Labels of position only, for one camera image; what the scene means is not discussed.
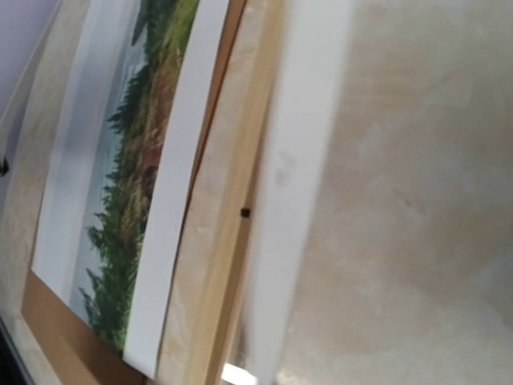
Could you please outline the light wooden picture frame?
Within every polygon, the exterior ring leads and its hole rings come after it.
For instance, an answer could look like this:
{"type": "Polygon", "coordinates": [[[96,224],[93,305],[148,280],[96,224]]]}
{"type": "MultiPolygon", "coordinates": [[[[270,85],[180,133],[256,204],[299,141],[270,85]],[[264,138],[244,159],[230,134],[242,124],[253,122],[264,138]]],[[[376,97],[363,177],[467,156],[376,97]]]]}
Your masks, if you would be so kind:
{"type": "Polygon", "coordinates": [[[157,384],[218,384],[238,343],[246,245],[287,2],[248,1],[192,187],[157,384]]]}

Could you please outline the landscape photo white border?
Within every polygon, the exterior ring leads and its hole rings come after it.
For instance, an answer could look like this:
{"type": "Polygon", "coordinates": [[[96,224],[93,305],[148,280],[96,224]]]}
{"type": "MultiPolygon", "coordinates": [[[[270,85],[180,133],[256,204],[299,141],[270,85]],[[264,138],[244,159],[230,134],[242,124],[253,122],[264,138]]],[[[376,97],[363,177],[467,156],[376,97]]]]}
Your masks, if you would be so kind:
{"type": "Polygon", "coordinates": [[[156,373],[226,1],[93,1],[68,79],[32,270],[156,373]]]}

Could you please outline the white passe-partout mat sheet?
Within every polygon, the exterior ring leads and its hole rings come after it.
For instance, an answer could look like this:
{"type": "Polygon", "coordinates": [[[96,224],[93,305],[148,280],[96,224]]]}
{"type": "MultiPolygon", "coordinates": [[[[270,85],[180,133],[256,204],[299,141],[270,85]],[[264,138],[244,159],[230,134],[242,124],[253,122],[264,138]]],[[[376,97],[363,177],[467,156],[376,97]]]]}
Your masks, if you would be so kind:
{"type": "Polygon", "coordinates": [[[273,88],[249,247],[244,381],[271,384],[341,93],[352,1],[292,1],[273,88]]]}

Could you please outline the brown hardboard backing panel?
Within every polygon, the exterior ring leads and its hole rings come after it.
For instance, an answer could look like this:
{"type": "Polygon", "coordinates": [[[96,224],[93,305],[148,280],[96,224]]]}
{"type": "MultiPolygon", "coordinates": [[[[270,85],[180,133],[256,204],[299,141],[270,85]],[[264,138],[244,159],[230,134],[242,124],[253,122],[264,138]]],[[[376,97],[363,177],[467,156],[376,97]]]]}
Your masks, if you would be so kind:
{"type": "MultiPolygon", "coordinates": [[[[229,56],[236,38],[244,1],[229,1],[221,23],[213,78],[209,84],[199,145],[204,145],[215,113],[229,56]]],[[[27,274],[22,300],[22,316],[63,384],[143,384],[144,374],[130,367],[109,351],[73,315],[64,302],[36,276],[27,274]]]]}

